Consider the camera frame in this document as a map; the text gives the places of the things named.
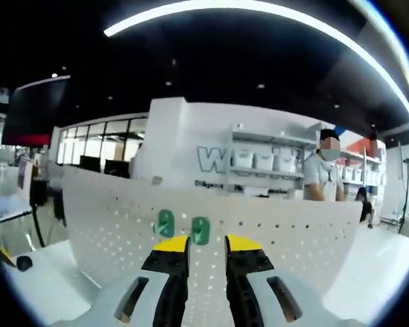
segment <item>white table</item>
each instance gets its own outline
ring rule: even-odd
[[[78,271],[68,241],[25,255],[33,261],[29,270],[5,268],[16,291],[43,326],[73,320],[91,307],[99,288]]]
[[[340,274],[323,298],[343,319],[371,323],[409,271],[409,238],[361,225]]]
[[[51,324],[83,314],[98,288],[79,273],[68,241],[29,253],[33,268],[8,268],[16,289]],[[361,225],[346,263],[323,298],[338,317],[372,322],[409,271],[409,238]]]

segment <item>person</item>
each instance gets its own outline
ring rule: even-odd
[[[336,131],[322,129],[319,149],[305,161],[303,182],[306,200],[344,201],[344,186],[335,163],[340,153],[341,147]]]
[[[373,213],[373,206],[370,201],[368,201],[368,194],[366,187],[360,187],[357,191],[356,198],[354,201],[362,202],[362,213],[359,222],[363,222],[365,220],[369,220]]]

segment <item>man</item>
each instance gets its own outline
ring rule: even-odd
[[[344,187],[335,160],[341,153],[339,136],[332,129],[320,132],[320,148],[305,161],[305,199],[344,201]]]

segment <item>shelving unit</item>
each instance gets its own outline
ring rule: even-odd
[[[232,159],[232,152],[234,150],[233,145],[236,143],[261,144],[265,146],[270,146],[271,148],[273,146],[287,146],[290,148],[294,148],[299,151],[299,157],[302,158],[301,160],[302,164],[304,162],[303,159],[305,156],[304,151],[314,150],[316,148],[315,140],[308,140],[308,139],[298,138],[294,136],[285,136],[284,134],[267,135],[267,134],[256,133],[253,131],[245,131],[244,129],[232,128],[230,130],[230,136],[228,140],[228,153],[230,153],[230,155],[227,156],[227,162],[226,162],[227,173],[226,173],[226,182],[224,183],[224,189],[230,193],[233,192],[233,190],[230,189],[230,186],[233,186],[234,184],[238,184],[238,183],[232,182],[234,173],[256,174],[257,176],[264,176],[264,177],[269,177],[269,178],[282,177],[287,180],[296,181],[299,184],[300,189],[303,186],[303,173],[302,172],[295,172],[295,173],[279,172],[275,170],[258,170],[254,168],[242,168],[242,167],[232,166],[231,159]],[[258,187],[258,184],[260,183],[257,183],[258,182],[257,180],[255,182],[256,183],[252,182],[251,185],[246,184],[242,186]],[[270,180],[265,179],[264,183],[270,183]]]
[[[241,143],[241,144],[261,144],[265,146],[287,146],[290,148],[297,149],[299,151],[299,159],[301,159],[302,163],[302,171],[303,171],[303,164],[305,159],[305,151],[312,151],[316,148],[317,142],[315,140],[308,140],[305,138],[298,138],[294,136],[285,136],[283,133],[280,135],[269,135],[269,134],[262,134],[254,131],[247,131],[244,129],[238,129],[237,127],[232,128],[230,130],[229,140],[228,140],[228,151],[230,153],[227,156],[226,162],[226,182],[224,183],[224,189],[230,192],[230,186],[234,185],[232,183],[234,173],[244,173],[244,174],[256,174],[257,176],[261,177],[269,177],[269,178],[278,178],[282,177],[284,179],[294,180],[298,184],[298,188],[301,189],[303,187],[303,173],[295,172],[295,173],[288,173],[288,172],[279,172],[274,170],[257,170],[254,168],[241,168],[235,167],[231,165],[231,158],[232,152],[234,150],[234,144]],[[351,186],[371,186],[377,190],[377,187],[381,185],[371,185],[371,183],[367,183],[367,167],[368,165],[380,165],[382,162],[373,157],[367,156],[366,149],[364,148],[363,154],[360,153],[353,153],[347,151],[345,149],[341,150],[341,157],[346,158],[346,166],[350,166],[352,161],[360,161],[362,163],[361,169],[363,171],[362,181],[351,181],[351,180],[344,180],[343,183],[344,193],[347,195],[348,190]],[[242,186],[254,186],[257,187],[260,183],[258,181],[252,182],[252,185],[242,185]]]

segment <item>computer monitor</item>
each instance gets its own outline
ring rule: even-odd
[[[100,172],[100,158],[81,155],[79,167],[93,172]]]
[[[12,93],[3,126],[2,145],[49,146],[69,76],[41,80]]]
[[[129,163],[120,160],[106,160],[104,173],[118,177],[129,178]]]

